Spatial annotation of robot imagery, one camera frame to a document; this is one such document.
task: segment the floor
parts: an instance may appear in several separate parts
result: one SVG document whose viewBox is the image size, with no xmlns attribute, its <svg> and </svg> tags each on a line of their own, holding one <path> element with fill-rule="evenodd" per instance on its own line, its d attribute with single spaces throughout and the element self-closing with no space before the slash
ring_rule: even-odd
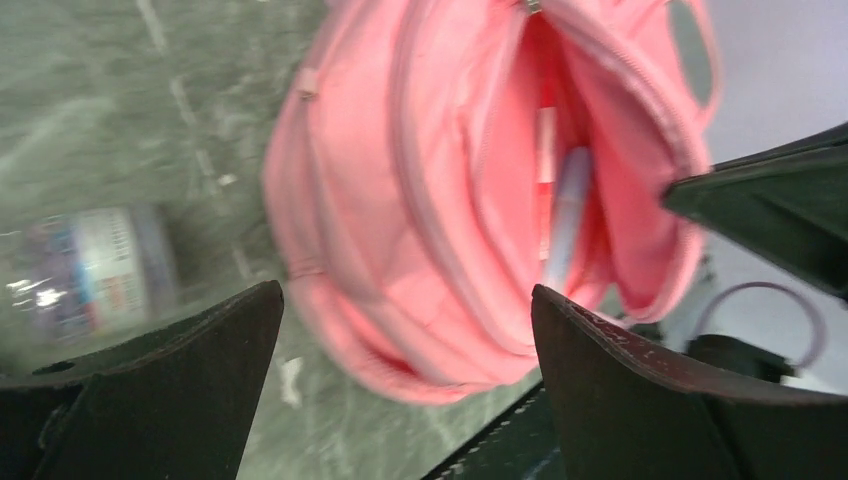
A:
<svg viewBox="0 0 848 480">
<path fill-rule="evenodd" d="M 257 178 L 323 14 L 322 0 L 0 3 L 2 231 L 156 203 L 188 308 L 283 278 Z M 537 380 L 450 407 L 395 404 L 342 375 L 289 310 L 239 478 L 417 478 Z"/>
</svg>

